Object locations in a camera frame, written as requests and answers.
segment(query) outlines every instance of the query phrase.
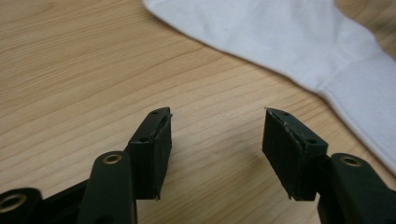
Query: wooden table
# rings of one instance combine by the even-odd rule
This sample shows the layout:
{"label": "wooden table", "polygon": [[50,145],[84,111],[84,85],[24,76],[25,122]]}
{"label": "wooden table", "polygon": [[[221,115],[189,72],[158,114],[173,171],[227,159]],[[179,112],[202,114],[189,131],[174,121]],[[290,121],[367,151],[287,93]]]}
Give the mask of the wooden table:
{"label": "wooden table", "polygon": [[[396,1],[339,7],[396,59]],[[319,223],[288,199],[261,152],[264,107],[287,110],[329,144],[396,180],[329,106],[287,78],[191,40],[140,1],[0,1],[0,192],[44,197],[123,150],[150,110],[170,106],[173,149],[162,199],[140,223]]]}

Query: white cloth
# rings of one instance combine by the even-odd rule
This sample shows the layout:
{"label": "white cloth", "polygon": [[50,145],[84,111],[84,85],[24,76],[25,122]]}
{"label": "white cloth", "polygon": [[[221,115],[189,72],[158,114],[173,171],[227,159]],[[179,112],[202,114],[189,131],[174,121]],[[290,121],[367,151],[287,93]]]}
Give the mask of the white cloth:
{"label": "white cloth", "polygon": [[396,62],[333,0],[144,0],[207,45],[323,96],[396,174]]}

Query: clamp jaw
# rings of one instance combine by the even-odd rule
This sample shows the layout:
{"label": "clamp jaw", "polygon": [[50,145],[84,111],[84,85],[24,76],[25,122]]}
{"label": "clamp jaw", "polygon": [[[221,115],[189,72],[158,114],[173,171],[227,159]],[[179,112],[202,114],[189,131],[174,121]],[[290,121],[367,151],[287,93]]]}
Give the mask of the clamp jaw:
{"label": "clamp jaw", "polygon": [[345,153],[326,155],[328,144],[293,115],[267,108],[262,152],[296,201],[320,194],[323,224],[396,223],[396,193],[370,164]]}
{"label": "clamp jaw", "polygon": [[160,199],[172,147],[169,107],[148,113],[123,151],[99,156],[91,176],[43,200],[38,189],[0,195],[2,224],[137,223],[136,200]]}

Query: hole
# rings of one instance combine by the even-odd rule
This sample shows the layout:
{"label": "hole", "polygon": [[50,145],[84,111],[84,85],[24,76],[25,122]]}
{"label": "hole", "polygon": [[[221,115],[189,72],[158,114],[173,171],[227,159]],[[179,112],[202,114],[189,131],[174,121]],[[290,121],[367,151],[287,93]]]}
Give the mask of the hole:
{"label": "hole", "polygon": [[148,138],[139,138],[139,142],[148,142],[149,139]]}
{"label": "hole", "polygon": [[310,144],[315,144],[317,141],[316,140],[314,140],[314,139],[308,139],[308,140],[306,140],[308,143],[310,143]]}
{"label": "hole", "polygon": [[111,224],[114,222],[114,218],[111,215],[104,215],[95,220],[95,224]]}
{"label": "hole", "polygon": [[0,213],[6,213],[12,211],[26,201],[26,195],[17,193],[7,196],[4,200],[0,202]]}
{"label": "hole", "polygon": [[356,159],[354,159],[354,158],[352,158],[352,157],[344,156],[344,157],[341,157],[340,160],[341,160],[341,162],[343,162],[343,163],[345,163],[346,165],[349,165],[349,166],[354,166],[354,167],[360,167],[361,166],[361,162],[356,160]]}
{"label": "hole", "polygon": [[121,159],[122,159],[122,156],[120,156],[118,154],[113,154],[113,155],[106,156],[103,159],[103,162],[105,164],[114,164],[114,163],[117,163],[118,161],[120,161]]}

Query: black plastic part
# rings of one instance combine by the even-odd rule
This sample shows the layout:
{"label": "black plastic part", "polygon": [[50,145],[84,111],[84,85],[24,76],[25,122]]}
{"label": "black plastic part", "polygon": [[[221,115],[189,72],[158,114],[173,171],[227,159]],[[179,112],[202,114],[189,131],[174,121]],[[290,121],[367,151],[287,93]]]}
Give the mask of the black plastic part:
{"label": "black plastic part", "polygon": [[136,199],[161,199],[172,148],[169,107],[151,111],[128,143]]}
{"label": "black plastic part", "polygon": [[79,209],[78,224],[137,223],[128,153],[107,152],[93,164]]}
{"label": "black plastic part", "polygon": [[46,223],[76,223],[87,182],[83,181],[44,200]]}
{"label": "black plastic part", "polygon": [[321,224],[343,224],[345,218],[334,194],[321,194],[318,202],[318,214]]}
{"label": "black plastic part", "polygon": [[368,162],[344,153],[334,154],[330,181],[346,224],[396,223],[396,194]]}
{"label": "black plastic part", "polygon": [[328,144],[293,115],[266,108],[262,152],[289,196],[313,201],[317,193],[319,161]]}
{"label": "black plastic part", "polygon": [[0,195],[1,224],[42,223],[42,197],[37,189],[13,189]]}

